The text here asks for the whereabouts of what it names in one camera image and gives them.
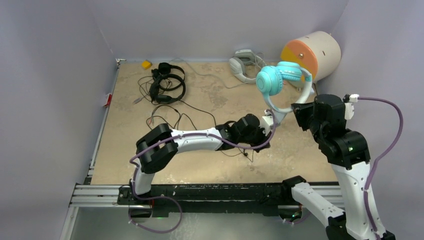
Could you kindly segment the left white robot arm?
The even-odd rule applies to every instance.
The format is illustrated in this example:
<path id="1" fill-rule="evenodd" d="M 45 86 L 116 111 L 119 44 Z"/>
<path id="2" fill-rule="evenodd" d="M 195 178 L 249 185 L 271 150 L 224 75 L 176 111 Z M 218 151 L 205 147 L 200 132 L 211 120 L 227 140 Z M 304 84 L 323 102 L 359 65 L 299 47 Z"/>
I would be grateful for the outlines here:
<path id="1" fill-rule="evenodd" d="M 129 161 L 135 165 L 130 199 L 138 205 L 146 203 L 155 174 L 177 154 L 234 148 L 259 152 L 269 148 L 274 123 L 271 115 L 258 118 L 253 114 L 204 130 L 177 130 L 161 123 L 135 144 L 135 156 Z"/>

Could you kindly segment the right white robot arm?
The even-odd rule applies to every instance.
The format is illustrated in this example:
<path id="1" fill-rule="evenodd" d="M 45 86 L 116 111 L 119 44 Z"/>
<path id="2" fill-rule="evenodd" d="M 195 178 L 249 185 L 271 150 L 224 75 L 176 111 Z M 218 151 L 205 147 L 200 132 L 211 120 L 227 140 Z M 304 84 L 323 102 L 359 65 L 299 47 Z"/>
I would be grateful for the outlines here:
<path id="1" fill-rule="evenodd" d="M 310 131 L 321 153 L 326 157 L 340 186 L 343 208 L 314 191 L 301 177 L 281 189 L 288 204 L 303 205 L 324 226 L 330 240 L 393 240 L 379 218 L 371 186 L 372 167 L 365 137 L 346 127 L 353 117 L 358 94 L 340 98 L 319 94 L 310 103 L 293 103 L 298 125 Z"/>

